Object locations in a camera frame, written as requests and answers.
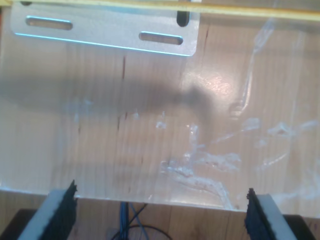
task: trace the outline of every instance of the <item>wooden table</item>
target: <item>wooden table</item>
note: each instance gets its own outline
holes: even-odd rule
[[[180,57],[17,36],[2,12],[1,190],[244,211],[253,187],[319,216],[318,23],[203,15]]]

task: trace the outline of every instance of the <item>wooden stick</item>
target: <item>wooden stick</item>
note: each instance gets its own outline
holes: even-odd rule
[[[32,0],[35,3],[55,3],[68,5],[98,5],[134,9],[172,10],[217,15],[233,15],[243,17],[278,18],[320,22],[320,12],[298,9],[279,9],[264,7],[242,7],[216,5],[200,2],[181,1],[131,1],[131,0]]]

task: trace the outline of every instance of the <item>wood grain surface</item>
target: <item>wood grain surface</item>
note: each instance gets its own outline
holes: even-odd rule
[[[44,199],[40,195],[0,191],[0,234],[19,209],[36,209]],[[134,204],[136,210],[141,206]],[[79,199],[76,223],[68,239],[110,240],[119,230],[119,215],[117,201]],[[249,240],[245,217],[244,212],[157,204],[149,204],[139,215],[142,224],[160,228],[173,240]],[[316,239],[320,239],[320,219],[306,218],[305,221]],[[147,230],[147,234],[150,239],[167,240],[153,230]],[[145,239],[140,229],[132,229],[129,237]]]
[[[17,36],[8,8],[2,25],[0,189],[243,211],[253,187],[320,216],[318,24],[202,15],[192,57]]]

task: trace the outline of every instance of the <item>cable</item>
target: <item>cable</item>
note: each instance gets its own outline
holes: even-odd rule
[[[135,210],[134,205],[132,203],[130,203],[130,207],[131,207],[131,209],[133,211],[133,214],[136,214],[136,210]],[[138,222],[138,225],[140,226],[140,228],[141,228],[141,230],[143,232],[143,235],[145,236],[145,239],[149,240],[149,236],[148,236],[144,226],[141,224],[140,219],[139,219],[138,216],[136,216],[136,221]]]
[[[168,233],[166,233],[165,231],[161,230],[160,228],[157,228],[155,226],[151,226],[151,225],[142,225],[145,229],[153,229],[158,231],[159,233],[162,233],[163,235],[165,235],[169,240],[172,240],[172,237],[170,237],[170,235]],[[129,226],[128,229],[134,229],[134,228],[140,228],[140,225],[135,224],[135,225],[131,225]],[[112,239],[115,239],[118,235],[120,234],[120,232],[117,232]]]
[[[122,231],[118,231],[115,235],[113,235],[113,237],[111,238],[111,240],[115,240],[116,239],[116,237],[120,234],[120,233],[122,233],[123,231],[126,231],[126,230],[128,230],[129,229],[129,227],[130,227],[130,224],[135,220],[135,218],[143,211],[143,209],[145,209],[145,207],[147,206],[148,204],[144,204],[143,205],[143,207],[141,207],[140,209],[139,209],[139,211],[135,214],[135,215],[133,215],[133,217],[131,218],[131,220],[129,221],[129,223],[128,223],[128,225],[124,228],[124,229],[122,229]]]
[[[120,240],[127,240],[129,238],[129,229],[126,226],[129,224],[129,204],[121,202],[120,204]]]

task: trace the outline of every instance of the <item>metal bracket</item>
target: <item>metal bracket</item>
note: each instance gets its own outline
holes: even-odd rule
[[[193,12],[14,2],[10,25],[22,36],[192,56],[199,21]]]

